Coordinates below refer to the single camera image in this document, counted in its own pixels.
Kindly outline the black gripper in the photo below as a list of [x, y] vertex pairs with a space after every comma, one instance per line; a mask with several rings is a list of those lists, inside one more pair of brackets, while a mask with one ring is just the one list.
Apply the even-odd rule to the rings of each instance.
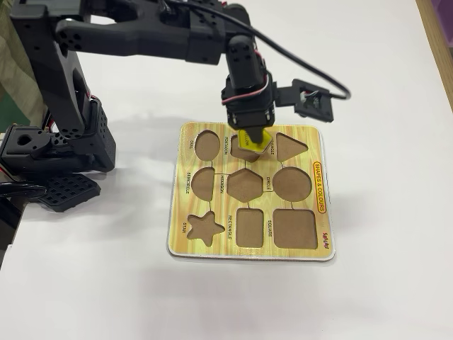
[[250, 140], [257, 145], [264, 140], [263, 128], [270, 127], [275, 122], [272, 74], [266, 72], [264, 80], [260, 89], [240, 93], [233, 88], [228, 76], [221, 94], [228, 124], [233, 128], [246, 128]]

